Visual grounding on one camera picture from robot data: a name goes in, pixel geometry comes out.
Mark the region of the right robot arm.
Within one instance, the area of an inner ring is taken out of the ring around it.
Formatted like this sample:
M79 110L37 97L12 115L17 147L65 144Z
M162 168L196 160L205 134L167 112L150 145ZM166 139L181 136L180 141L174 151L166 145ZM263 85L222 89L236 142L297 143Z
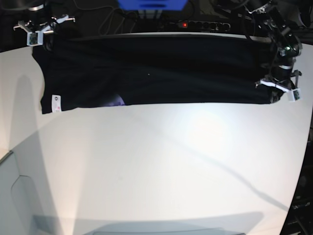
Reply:
M64 10L64 0L2 0L0 2L0 51L21 47L51 47L53 35L65 39L76 33L75 18Z

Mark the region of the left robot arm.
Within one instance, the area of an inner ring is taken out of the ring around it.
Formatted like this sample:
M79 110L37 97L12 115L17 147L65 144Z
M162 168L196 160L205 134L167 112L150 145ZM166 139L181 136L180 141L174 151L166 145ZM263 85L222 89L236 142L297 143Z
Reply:
M302 98L298 88L298 79L301 71L294 70L296 57L301 54L302 44L292 32L286 21L281 16L276 4L271 0L240 0L222 3L220 0L212 2L215 9L234 11L244 8L241 16L241 27L247 40L252 41L245 27L246 15L250 14L255 25L266 31L272 48L273 58L265 64L267 74L255 82L255 87L266 86L274 92L287 94L290 102Z

